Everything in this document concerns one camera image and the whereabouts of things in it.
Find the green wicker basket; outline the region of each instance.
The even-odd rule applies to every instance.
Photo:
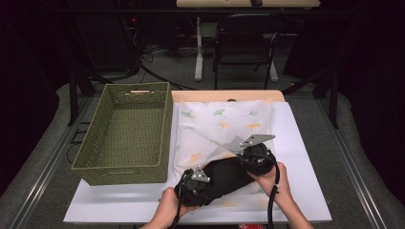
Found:
[[[172,113],[168,83],[106,85],[72,170],[90,185],[166,182]]]

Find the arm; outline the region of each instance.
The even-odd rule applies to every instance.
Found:
[[[274,201],[280,207],[281,211],[287,217],[289,224],[294,229],[310,229],[313,228],[309,221],[305,218],[304,214],[301,212],[298,204],[292,197],[291,191],[289,189],[287,168],[286,166],[278,162],[280,169],[280,182],[278,194],[274,198]],[[262,176],[255,176],[250,174],[257,182],[262,186],[265,193],[269,196],[271,189],[274,186],[276,170],[273,168],[270,172]]]
[[[142,229],[166,229],[168,228],[173,219],[176,216],[177,209],[178,209],[178,199],[176,197],[176,193],[174,188],[167,188],[161,194],[160,203],[158,209],[155,212],[155,215],[152,219],[142,226]],[[180,218],[184,216],[189,211],[196,209],[197,207],[181,207],[180,211]]]

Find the office chair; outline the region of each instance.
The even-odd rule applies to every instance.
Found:
[[[218,86],[219,65],[266,65],[264,89],[270,78],[274,46],[283,22],[274,14],[231,14],[217,26],[213,71]]]

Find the white desk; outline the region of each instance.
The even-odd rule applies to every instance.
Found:
[[[195,92],[173,92],[175,101],[184,98],[193,101]],[[200,92],[200,101],[215,101],[222,98],[241,100],[247,94],[247,99],[274,97],[274,101],[283,101],[280,92],[275,91],[209,91]],[[173,152],[177,136],[177,109],[175,103],[172,121],[171,152],[169,165],[173,164]],[[278,161],[288,167],[288,179],[291,192],[301,207],[303,213],[312,222],[330,221],[330,211],[319,187],[318,180],[312,169],[304,142],[299,133],[294,116],[286,102],[274,102],[271,111],[271,132],[274,138],[274,154]],[[158,206],[162,190],[168,186],[174,187],[178,180],[174,179],[173,167],[169,166],[166,183],[128,184],[89,186],[81,180],[71,205],[64,218],[69,223],[116,223],[141,224],[151,219]],[[237,224],[237,223],[266,223],[266,205],[268,198],[253,199],[251,205],[229,204],[239,198],[247,199],[246,195],[238,196],[237,191],[216,199],[210,205],[199,208],[184,216],[180,224]],[[274,222],[287,222],[283,213],[276,207],[273,209]]]
[[[177,0],[179,8],[251,8],[250,0]],[[319,0],[263,0],[260,8],[313,8],[319,7]],[[197,62],[194,79],[203,79],[203,46],[202,46],[202,22],[197,17]],[[270,67],[272,82],[278,81],[274,64]]]

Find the black chair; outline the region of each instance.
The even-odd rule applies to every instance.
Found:
[[[232,14],[217,26],[214,53],[215,89],[219,65],[267,65],[264,89],[270,79],[274,46],[283,22],[274,14]]]

